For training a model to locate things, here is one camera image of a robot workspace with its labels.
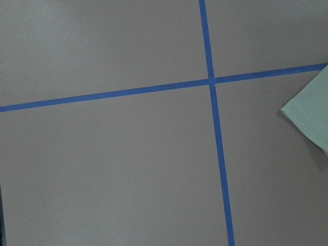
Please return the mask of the olive green long-sleeve shirt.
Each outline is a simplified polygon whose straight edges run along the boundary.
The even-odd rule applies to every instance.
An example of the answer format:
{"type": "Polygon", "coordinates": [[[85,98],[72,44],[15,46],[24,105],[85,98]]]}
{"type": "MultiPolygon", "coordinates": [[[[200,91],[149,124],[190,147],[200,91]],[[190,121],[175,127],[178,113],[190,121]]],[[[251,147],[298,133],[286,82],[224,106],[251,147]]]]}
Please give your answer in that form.
{"type": "Polygon", "coordinates": [[[327,67],[289,100],[281,112],[327,154],[327,67]]]}

